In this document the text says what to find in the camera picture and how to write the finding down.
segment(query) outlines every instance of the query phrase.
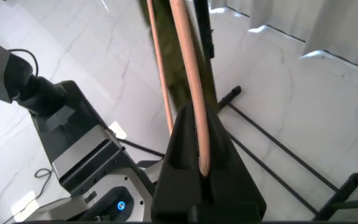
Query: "green fabric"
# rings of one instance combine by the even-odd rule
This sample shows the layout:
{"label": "green fabric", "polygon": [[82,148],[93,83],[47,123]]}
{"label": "green fabric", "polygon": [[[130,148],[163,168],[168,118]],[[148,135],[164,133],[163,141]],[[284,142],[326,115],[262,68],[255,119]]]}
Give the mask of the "green fabric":
{"label": "green fabric", "polygon": [[[146,0],[139,0],[140,8],[144,19],[150,25],[149,10]],[[190,89],[186,77],[185,64],[180,50],[180,44],[173,21],[170,3],[168,0],[153,1],[154,16],[157,26],[158,39],[162,54],[165,79],[167,81],[170,95],[173,99],[175,108],[178,110],[191,100]],[[198,70],[200,73],[201,85],[203,87],[204,100],[206,104],[215,112],[218,112],[218,102],[216,100],[215,85],[212,73],[208,70],[200,44],[197,41],[194,27],[191,24],[191,35],[195,46]]]}

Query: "white tile floor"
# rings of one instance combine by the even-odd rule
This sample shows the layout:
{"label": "white tile floor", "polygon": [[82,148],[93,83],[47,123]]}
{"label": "white tile floor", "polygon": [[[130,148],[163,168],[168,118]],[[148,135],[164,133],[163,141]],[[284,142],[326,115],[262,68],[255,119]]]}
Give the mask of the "white tile floor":
{"label": "white tile floor", "polygon": [[[266,28],[248,32],[248,18],[230,10],[212,14],[218,98],[241,85],[234,104],[339,187],[358,172],[358,68],[330,55],[300,59],[303,43]],[[128,139],[160,152],[169,140],[163,101],[137,1],[0,1],[0,44],[31,50],[40,76],[74,80],[108,123]],[[31,62],[28,55],[21,54]],[[219,115],[225,127],[257,157],[320,209],[333,192],[235,112]],[[135,161],[153,157],[128,149]],[[264,220],[309,220],[300,202],[239,149],[267,201]],[[50,164],[27,112],[0,102],[0,223],[43,180]],[[55,177],[39,205],[68,194]],[[358,189],[351,198],[358,198]],[[358,210],[333,219],[358,217]]]}

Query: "power cord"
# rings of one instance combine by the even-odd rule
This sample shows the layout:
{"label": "power cord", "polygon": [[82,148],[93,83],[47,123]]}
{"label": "power cord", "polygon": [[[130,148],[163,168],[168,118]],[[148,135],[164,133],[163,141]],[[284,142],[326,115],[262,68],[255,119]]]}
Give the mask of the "power cord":
{"label": "power cord", "polygon": [[50,180],[50,178],[51,178],[51,176],[52,176],[52,170],[49,170],[49,169],[47,169],[47,168],[41,168],[41,169],[39,169],[39,170],[37,170],[37,171],[35,172],[34,177],[37,178],[37,179],[40,179],[40,178],[46,177],[46,176],[48,176],[48,177],[47,177],[47,180],[45,181],[44,185],[43,185],[42,188],[41,188],[41,192],[40,192],[33,200],[31,200],[29,203],[27,203],[27,205],[25,205],[25,207],[24,207],[22,210],[20,210],[19,212],[17,212],[17,213],[14,214],[13,216],[9,217],[3,224],[6,224],[6,223],[9,222],[12,218],[14,218],[17,214],[19,214],[20,212],[23,212],[23,211],[27,208],[27,206],[30,205],[31,202],[33,202],[34,200],[37,200],[37,199],[38,199],[39,197],[41,197],[41,195],[43,194],[43,192],[44,192],[44,190],[45,190],[45,186],[47,185],[48,181]]}
{"label": "power cord", "polygon": [[35,77],[38,76],[38,70],[39,70],[38,61],[35,58],[35,55],[33,53],[31,53],[31,51],[26,50],[26,49],[10,49],[8,51],[10,51],[10,52],[25,52],[25,53],[28,53],[29,55],[31,55],[31,57],[34,59],[34,62],[35,62]]}

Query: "curtain fold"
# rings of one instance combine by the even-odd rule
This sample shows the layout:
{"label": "curtain fold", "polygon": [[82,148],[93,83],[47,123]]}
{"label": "curtain fold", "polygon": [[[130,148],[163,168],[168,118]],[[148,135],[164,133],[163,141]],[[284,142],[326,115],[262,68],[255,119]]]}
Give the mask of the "curtain fold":
{"label": "curtain fold", "polygon": [[358,65],[358,0],[210,0],[305,41],[303,54],[327,50]]}

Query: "glowing blue ring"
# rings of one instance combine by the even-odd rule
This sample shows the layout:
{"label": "glowing blue ring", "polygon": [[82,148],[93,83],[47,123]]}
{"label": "glowing blue ring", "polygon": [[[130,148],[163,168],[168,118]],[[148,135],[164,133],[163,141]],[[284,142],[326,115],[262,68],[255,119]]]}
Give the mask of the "glowing blue ring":
{"label": "glowing blue ring", "polygon": [[118,202],[117,209],[122,211],[125,209],[125,202]]}

